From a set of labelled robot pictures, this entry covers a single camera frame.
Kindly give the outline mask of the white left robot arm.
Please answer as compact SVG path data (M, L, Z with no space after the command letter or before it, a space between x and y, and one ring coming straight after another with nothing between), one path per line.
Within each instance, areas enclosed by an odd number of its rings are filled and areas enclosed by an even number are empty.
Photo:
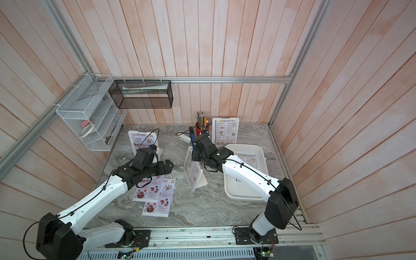
M143 179L170 174L173 167L170 160L159 160L155 150L138 149L133 159L113 170L86 197L56 215L44 215L39 221L36 250L48 260L75 260L84 252L107 244L129 247L134 241L134 228L122 219L88 230L84 227L110 202L138 187Z

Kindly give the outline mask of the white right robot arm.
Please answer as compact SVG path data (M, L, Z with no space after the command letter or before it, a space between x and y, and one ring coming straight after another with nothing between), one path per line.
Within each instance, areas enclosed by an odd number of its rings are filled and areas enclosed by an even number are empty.
M222 172L239 179L266 202L265 211L248 227L233 229L237 244L265 243L273 231L284 230L295 217L299 200L290 179L277 179L255 169L232 150L217 148L206 134L195 137L192 144L193 161L203 162L212 172Z

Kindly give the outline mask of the white menu holder front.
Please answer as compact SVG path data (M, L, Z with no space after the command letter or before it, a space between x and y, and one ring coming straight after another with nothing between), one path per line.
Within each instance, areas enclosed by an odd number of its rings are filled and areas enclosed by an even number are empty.
M238 118L213 118L211 140L217 147L237 143L239 129Z

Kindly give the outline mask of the white menu holder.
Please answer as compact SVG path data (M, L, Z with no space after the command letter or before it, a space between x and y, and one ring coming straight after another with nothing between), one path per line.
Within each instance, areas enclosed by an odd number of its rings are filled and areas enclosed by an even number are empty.
M239 129L238 118L213 118L211 140L217 147L237 143Z
M139 131L132 131L128 132L128 136L130 139L131 146L133 148L133 154L136 155L137 150L140 148L149 148L150 146L156 146L156 154L158 157L161 157L163 149L159 147L158 144L158 134L153 132L139 132Z
M203 168L199 161L192 160L193 147L189 146L183 165L185 177L190 186L191 192L200 187L207 186L208 181L203 173Z

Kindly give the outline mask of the red special menu sheet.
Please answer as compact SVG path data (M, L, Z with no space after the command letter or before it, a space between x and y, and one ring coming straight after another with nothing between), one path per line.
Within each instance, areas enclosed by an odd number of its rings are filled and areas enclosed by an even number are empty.
M143 179L137 186L133 196L134 202L153 202L156 203L161 193L161 185L164 176L155 176Z
M171 205L173 204L175 186L175 179L164 179L157 202L145 202L142 215L150 217L168 217Z

